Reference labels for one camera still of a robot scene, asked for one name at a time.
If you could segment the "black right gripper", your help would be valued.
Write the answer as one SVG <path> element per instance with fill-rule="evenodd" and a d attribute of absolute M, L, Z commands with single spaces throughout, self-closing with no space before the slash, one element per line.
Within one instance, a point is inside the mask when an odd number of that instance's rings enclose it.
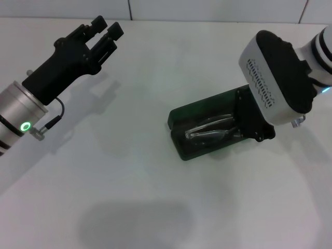
<path fill-rule="evenodd" d="M 244 138 L 257 142 L 275 138 L 274 126 L 265 121 L 249 87 L 236 90 L 234 118 Z"/>

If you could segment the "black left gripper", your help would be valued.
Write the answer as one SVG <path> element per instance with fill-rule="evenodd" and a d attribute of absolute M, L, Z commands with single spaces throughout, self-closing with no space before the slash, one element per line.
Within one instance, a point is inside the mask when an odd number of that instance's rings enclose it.
<path fill-rule="evenodd" d="M 43 105 L 49 105 L 80 76 L 97 74 L 117 49 L 115 41 L 124 34 L 115 22 L 90 50 L 86 42 L 106 28 L 104 18 L 97 16 L 90 25 L 82 24 L 67 37 L 59 38 L 54 43 L 52 56 L 28 76 L 22 86 Z"/>

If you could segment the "clear white glasses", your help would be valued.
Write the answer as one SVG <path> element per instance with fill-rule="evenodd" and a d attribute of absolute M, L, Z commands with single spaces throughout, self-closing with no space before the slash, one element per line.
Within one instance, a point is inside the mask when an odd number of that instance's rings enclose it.
<path fill-rule="evenodd" d="M 232 114 L 217 115 L 185 131 L 185 138 L 193 143 L 207 144 L 225 140 L 239 131 Z"/>

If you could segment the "green glasses case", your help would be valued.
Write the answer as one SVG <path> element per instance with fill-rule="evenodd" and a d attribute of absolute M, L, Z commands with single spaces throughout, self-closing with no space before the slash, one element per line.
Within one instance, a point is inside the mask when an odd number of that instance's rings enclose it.
<path fill-rule="evenodd" d="M 236 133 L 232 138 L 220 142 L 192 143 L 185 138 L 185 131 L 201 122 L 218 115 L 232 114 L 236 103 L 236 93 L 249 90 L 244 85 L 226 92 L 199 100 L 170 111 L 167 119 L 167 126 L 173 144 L 183 161 L 203 156 L 213 151 L 226 148 L 235 143 L 245 141 L 247 138 Z"/>

